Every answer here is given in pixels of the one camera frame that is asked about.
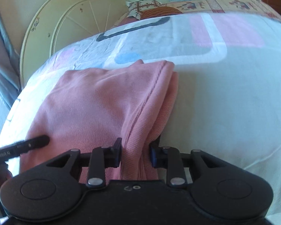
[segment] bed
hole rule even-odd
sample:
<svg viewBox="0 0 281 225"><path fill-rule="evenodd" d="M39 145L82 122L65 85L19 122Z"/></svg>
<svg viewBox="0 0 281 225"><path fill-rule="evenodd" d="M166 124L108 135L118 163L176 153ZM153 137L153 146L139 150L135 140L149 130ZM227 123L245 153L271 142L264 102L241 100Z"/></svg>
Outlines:
<svg viewBox="0 0 281 225"><path fill-rule="evenodd" d="M201 149L261 176L274 190L269 219L281 225L281 17L269 13L184 13L70 44L27 80L4 124L0 147L26 137L39 106L67 70L116 69L138 59L172 61L179 89L160 145L184 153ZM19 159L10 160L9 168L18 174Z"/></svg>

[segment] blue spot on bed sheet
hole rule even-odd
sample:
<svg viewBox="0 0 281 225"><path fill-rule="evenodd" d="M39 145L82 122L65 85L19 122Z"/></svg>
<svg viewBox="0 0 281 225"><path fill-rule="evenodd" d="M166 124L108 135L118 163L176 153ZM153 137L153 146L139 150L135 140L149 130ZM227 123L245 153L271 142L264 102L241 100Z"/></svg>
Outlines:
<svg viewBox="0 0 281 225"><path fill-rule="evenodd" d="M129 62L135 62L138 59L141 59L141 56L139 54L135 52L128 52L117 55L114 61L116 62L116 64L125 64Z"/></svg>

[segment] pillow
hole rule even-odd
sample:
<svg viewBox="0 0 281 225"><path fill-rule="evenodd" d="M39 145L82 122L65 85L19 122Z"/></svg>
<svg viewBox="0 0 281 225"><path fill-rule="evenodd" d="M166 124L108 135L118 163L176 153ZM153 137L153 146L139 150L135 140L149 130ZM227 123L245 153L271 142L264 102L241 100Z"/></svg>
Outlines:
<svg viewBox="0 0 281 225"><path fill-rule="evenodd" d="M141 12L140 19L149 19L176 14L182 14L182 12L174 7L155 7L153 9Z"/></svg>
<svg viewBox="0 0 281 225"><path fill-rule="evenodd" d="M155 7L162 7L163 5L155 0L140 0L138 2L130 3L128 9L128 17L135 17L136 19L141 19L141 11L149 10Z"/></svg>

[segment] metal screw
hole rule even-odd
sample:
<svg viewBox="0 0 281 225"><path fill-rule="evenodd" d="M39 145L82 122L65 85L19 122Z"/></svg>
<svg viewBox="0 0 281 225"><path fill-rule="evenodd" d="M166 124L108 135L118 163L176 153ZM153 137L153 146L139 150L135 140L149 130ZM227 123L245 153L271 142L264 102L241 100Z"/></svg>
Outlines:
<svg viewBox="0 0 281 225"><path fill-rule="evenodd" d="M172 185L182 185L185 183L185 180L183 178L172 178L170 182Z"/></svg>
<svg viewBox="0 0 281 225"><path fill-rule="evenodd" d="M126 187L124 188L124 190L126 190L126 191L131 191L132 188L131 188L131 186L126 186Z"/></svg>
<svg viewBox="0 0 281 225"><path fill-rule="evenodd" d="M98 186L101 185L103 183L103 180L100 178L90 178L87 183L89 185L93 185L93 186Z"/></svg>

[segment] black device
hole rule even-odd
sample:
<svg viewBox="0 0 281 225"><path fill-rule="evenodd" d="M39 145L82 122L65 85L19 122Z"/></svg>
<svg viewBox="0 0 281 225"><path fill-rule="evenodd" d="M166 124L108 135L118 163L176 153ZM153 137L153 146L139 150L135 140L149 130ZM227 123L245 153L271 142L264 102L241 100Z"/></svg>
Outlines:
<svg viewBox="0 0 281 225"><path fill-rule="evenodd" d="M273 200L262 178L201 150L180 153L150 144L154 168L167 180L105 180L120 165L122 144L81 154L72 149L12 179L0 189L4 225L193 224L266 225ZM85 184L78 182L88 167ZM193 183L186 182L188 167Z"/></svg>
<svg viewBox="0 0 281 225"><path fill-rule="evenodd" d="M46 135L42 135L30 140L16 142L12 145L0 148L0 185L7 180L7 168L8 165L5 163L9 159L20 156L30 150L44 147L49 144L50 138ZM6 213L0 202L0 218L6 216Z"/></svg>

